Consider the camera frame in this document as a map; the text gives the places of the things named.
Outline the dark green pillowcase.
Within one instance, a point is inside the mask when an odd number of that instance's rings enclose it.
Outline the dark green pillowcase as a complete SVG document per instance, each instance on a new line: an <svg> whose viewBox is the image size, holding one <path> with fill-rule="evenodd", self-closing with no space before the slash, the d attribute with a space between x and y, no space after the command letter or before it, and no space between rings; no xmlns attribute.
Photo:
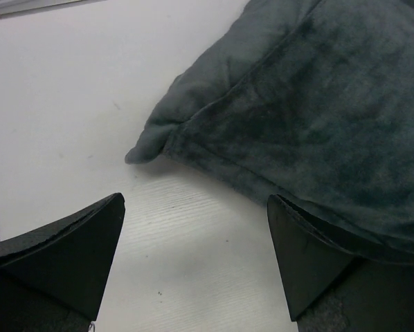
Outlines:
<svg viewBox="0 0 414 332"><path fill-rule="evenodd" d="M164 155L355 255L414 265L414 1L250 1L153 109Z"/></svg>

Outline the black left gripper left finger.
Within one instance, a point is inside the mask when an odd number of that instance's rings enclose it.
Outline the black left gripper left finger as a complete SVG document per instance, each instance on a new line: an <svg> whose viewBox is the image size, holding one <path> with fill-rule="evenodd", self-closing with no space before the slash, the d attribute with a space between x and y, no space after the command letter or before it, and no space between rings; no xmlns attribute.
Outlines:
<svg viewBox="0 0 414 332"><path fill-rule="evenodd" d="M0 331L94 331L125 217L111 194L0 242Z"/></svg>

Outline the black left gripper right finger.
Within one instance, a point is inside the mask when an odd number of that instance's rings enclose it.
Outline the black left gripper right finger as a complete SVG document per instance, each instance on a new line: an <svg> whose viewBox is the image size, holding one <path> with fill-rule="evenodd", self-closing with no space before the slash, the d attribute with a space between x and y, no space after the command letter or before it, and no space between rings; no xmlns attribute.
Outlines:
<svg viewBox="0 0 414 332"><path fill-rule="evenodd" d="M414 255L358 237L270 196L267 216L300 331L414 331Z"/></svg>

